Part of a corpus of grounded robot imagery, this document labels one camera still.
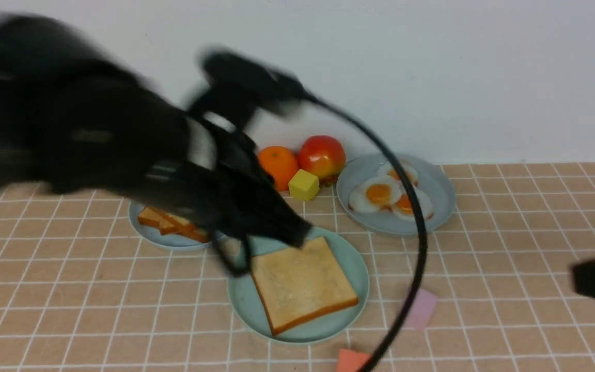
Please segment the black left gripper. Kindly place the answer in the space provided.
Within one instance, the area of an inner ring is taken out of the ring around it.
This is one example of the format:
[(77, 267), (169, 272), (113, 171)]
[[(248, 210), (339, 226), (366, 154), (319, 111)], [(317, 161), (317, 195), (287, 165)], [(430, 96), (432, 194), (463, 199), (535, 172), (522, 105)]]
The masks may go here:
[(155, 163), (143, 183), (143, 203), (210, 233), (210, 247), (229, 277), (251, 274), (248, 236), (300, 248), (312, 230), (274, 190), (243, 133), (205, 119), (158, 116), (143, 124)]

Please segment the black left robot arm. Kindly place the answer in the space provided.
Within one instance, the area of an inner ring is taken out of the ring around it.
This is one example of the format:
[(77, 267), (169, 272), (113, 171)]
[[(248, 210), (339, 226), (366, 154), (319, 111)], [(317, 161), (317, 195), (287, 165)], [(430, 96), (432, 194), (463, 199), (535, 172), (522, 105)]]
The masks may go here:
[(275, 189), (245, 128), (258, 109), (285, 115), (304, 91), (281, 71), (215, 49), (208, 87), (181, 109), (68, 25), (0, 19), (0, 189), (44, 183), (55, 195), (102, 189), (241, 242), (234, 277), (251, 270), (251, 236), (300, 247), (312, 225)]

